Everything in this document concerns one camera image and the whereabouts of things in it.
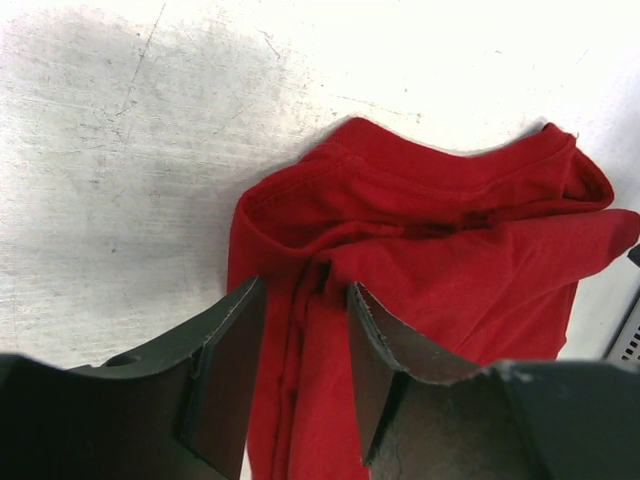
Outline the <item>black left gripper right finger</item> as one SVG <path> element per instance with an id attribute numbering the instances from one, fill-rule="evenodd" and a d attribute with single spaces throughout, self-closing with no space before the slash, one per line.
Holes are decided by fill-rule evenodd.
<path id="1" fill-rule="evenodd" d="M 502 360 L 482 367 L 347 294 L 361 458 L 373 479 L 635 479 L 639 367 Z"/>

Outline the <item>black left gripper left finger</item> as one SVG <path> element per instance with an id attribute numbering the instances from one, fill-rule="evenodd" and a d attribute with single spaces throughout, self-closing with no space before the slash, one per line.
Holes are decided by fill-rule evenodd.
<path id="1" fill-rule="evenodd" d="M 236 479 L 266 313 L 254 277 L 103 365 L 1 357 L 5 479 Z"/>

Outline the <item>bright red t shirt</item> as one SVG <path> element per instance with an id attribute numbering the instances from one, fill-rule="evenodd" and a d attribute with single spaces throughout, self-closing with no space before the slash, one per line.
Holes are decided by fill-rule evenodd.
<path id="1" fill-rule="evenodd" d="M 363 479 L 346 290 L 472 362 L 552 360 L 578 282 L 639 237 L 602 171 L 553 124 L 476 157 L 343 123 L 246 191 L 228 287 L 267 284 L 248 432 L 256 479 Z"/>

